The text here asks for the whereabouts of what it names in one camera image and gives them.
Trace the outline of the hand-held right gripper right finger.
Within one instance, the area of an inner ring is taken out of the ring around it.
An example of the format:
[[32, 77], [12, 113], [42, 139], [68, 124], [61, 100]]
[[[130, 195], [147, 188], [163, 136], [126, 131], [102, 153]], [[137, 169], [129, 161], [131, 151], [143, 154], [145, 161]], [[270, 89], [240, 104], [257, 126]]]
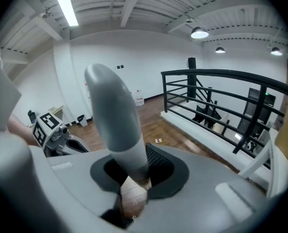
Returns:
[[220, 162], [148, 144], [171, 161], [173, 174], [152, 187], [130, 233], [251, 233], [274, 205], [252, 183]]

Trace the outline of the person's left forearm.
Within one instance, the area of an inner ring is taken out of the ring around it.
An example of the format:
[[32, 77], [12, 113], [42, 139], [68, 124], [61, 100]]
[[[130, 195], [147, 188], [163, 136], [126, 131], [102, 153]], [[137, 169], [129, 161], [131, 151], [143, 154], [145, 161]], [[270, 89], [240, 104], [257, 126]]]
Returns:
[[7, 129], [10, 133], [16, 134], [24, 139], [28, 145], [38, 146], [32, 128], [24, 125], [14, 114], [11, 114], [9, 117]]

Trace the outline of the white ceiling tube light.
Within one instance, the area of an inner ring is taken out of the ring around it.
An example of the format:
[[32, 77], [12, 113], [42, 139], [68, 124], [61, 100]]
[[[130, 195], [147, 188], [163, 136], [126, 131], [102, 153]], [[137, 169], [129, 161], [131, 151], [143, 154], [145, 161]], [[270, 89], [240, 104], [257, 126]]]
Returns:
[[71, 0], [57, 0], [70, 27], [78, 26], [78, 21]]

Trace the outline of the white table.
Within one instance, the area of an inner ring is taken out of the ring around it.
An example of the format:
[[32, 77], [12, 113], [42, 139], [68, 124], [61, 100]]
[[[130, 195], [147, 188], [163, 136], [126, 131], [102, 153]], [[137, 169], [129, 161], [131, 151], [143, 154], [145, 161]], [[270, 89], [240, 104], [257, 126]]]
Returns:
[[269, 159], [271, 175], [266, 196], [272, 198], [285, 193], [288, 189], [288, 160], [275, 144], [278, 131], [271, 128], [269, 136], [269, 141], [262, 151], [238, 174], [243, 178], [248, 178]]

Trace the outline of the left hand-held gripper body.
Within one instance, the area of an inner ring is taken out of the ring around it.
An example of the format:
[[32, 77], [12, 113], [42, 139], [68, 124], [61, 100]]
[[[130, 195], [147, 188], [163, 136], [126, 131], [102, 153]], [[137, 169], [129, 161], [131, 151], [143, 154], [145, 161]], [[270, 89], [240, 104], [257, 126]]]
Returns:
[[66, 145], [69, 130], [56, 116], [45, 113], [36, 118], [33, 135], [46, 157], [63, 155], [61, 150]]

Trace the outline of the black metal railing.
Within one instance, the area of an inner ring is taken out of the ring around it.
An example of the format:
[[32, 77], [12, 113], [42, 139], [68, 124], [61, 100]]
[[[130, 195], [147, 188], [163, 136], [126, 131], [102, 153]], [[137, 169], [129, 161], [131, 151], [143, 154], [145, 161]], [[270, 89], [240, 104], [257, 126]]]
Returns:
[[[234, 154], [242, 151], [255, 158], [256, 155], [253, 151], [247, 148], [248, 144], [252, 144], [253, 148], [265, 146], [259, 138], [261, 133], [270, 128], [267, 126], [267, 120], [260, 118], [262, 110], [267, 110], [269, 114], [274, 113], [280, 117], [285, 116], [285, 113], [265, 102], [268, 97], [265, 93], [269, 88], [288, 96], [288, 85], [271, 78], [225, 69], [184, 69], [165, 71], [161, 75], [164, 111], [172, 112], [231, 144], [234, 146]], [[196, 86], [187, 84], [188, 75], [197, 76]], [[260, 86], [259, 95], [257, 98], [249, 98], [231, 92], [206, 88], [199, 81], [198, 76], [222, 77], [254, 83]], [[187, 96], [188, 87], [196, 88], [195, 99]], [[212, 101], [214, 93], [253, 104], [254, 112], [248, 115], [222, 107]]]

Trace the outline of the clear water jug red cap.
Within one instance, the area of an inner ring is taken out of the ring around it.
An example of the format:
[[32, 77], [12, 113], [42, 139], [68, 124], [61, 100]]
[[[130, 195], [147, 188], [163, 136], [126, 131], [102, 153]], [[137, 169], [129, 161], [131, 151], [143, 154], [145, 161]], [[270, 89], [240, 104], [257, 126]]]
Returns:
[[135, 92], [135, 102], [136, 106], [142, 106], [144, 104], [144, 98], [141, 90], [137, 90]]

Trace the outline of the black pillar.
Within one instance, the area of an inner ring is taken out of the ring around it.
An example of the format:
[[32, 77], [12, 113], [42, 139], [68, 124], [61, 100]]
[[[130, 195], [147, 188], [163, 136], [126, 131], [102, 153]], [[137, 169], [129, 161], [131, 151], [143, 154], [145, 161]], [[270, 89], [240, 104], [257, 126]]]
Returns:
[[[189, 57], [187, 60], [187, 65], [189, 69], [196, 69], [196, 59], [194, 57]], [[197, 76], [196, 75], [188, 75], [187, 84], [191, 86], [196, 86], [197, 84]], [[190, 98], [196, 98], [196, 88], [188, 87], [187, 88], [187, 96]]]

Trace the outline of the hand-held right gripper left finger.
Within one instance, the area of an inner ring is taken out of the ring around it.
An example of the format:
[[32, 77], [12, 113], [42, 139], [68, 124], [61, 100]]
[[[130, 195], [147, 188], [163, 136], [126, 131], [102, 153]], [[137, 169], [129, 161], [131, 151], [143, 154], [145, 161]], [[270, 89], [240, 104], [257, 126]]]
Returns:
[[107, 156], [107, 150], [46, 158], [31, 146], [35, 173], [48, 201], [70, 233], [125, 233], [102, 219], [114, 208], [117, 195], [103, 191], [91, 178], [94, 162]]

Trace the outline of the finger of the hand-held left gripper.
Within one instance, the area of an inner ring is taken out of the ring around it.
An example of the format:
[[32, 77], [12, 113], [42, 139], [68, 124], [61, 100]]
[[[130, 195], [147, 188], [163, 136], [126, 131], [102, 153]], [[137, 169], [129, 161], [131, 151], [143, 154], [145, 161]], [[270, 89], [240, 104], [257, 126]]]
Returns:
[[69, 138], [66, 140], [65, 152], [89, 152], [80, 138]]
[[84, 153], [85, 149], [83, 148], [82, 145], [75, 143], [75, 145], [72, 144], [66, 144], [63, 146], [61, 150], [63, 155], [74, 155], [74, 154], [80, 154]]

